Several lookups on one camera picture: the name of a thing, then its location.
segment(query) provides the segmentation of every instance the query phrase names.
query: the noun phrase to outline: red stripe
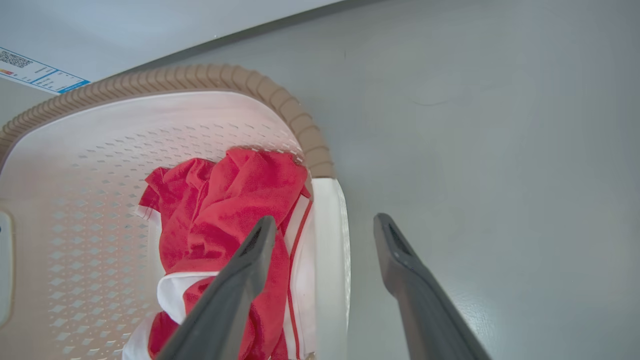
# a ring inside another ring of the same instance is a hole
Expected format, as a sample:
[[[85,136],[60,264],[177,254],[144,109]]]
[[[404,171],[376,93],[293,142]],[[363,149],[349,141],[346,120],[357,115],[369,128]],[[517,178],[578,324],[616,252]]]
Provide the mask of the red stripe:
[[[309,200],[309,204],[307,204],[305,214],[302,216],[302,221],[300,222],[300,226],[298,227],[298,233],[296,234],[296,240],[293,241],[293,247],[291,248],[291,257],[289,258],[289,293],[288,293],[289,316],[291,317],[291,325],[293,326],[293,338],[296,340],[296,359],[300,358],[300,340],[298,339],[298,328],[296,326],[296,316],[293,312],[293,299],[291,298],[291,275],[293,271],[293,259],[296,255],[296,249],[298,248],[300,235],[302,235],[302,230],[305,227],[305,222],[307,222],[307,216],[309,215],[309,211],[311,211],[311,200]]]

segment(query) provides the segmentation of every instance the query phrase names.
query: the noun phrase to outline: gray floor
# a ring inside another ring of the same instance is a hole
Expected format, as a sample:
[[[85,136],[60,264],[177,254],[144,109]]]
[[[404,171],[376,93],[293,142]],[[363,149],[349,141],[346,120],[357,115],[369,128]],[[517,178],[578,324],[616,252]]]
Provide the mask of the gray floor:
[[[407,358],[390,213],[495,360],[637,359],[637,2],[380,1],[179,63],[285,86],[348,202],[350,359]]]

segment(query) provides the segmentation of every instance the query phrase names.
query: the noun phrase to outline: white appliance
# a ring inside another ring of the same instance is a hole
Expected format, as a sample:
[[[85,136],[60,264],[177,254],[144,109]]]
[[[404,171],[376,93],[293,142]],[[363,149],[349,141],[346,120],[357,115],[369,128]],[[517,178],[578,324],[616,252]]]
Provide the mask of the white appliance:
[[[337,0],[6,0],[0,78],[62,94]]]

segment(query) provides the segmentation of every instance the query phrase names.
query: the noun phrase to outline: perforated basket wall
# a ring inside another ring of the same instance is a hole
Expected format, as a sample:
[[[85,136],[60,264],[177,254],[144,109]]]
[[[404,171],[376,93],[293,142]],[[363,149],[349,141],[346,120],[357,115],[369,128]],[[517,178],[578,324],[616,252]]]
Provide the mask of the perforated basket wall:
[[[159,166],[233,146],[290,152],[333,177],[318,128],[272,80],[228,65],[128,74],[53,98],[0,134],[0,206],[15,222],[7,359],[106,359],[157,311],[163,275],[134,216]]]

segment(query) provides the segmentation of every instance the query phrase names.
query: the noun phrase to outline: label sticker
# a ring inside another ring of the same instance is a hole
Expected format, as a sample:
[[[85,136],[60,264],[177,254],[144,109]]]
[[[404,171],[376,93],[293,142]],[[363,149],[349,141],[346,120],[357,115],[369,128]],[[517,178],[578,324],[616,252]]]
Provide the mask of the label sticker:
[[[3,47],[0,47],[0,75],[58,94],[90,83]]]

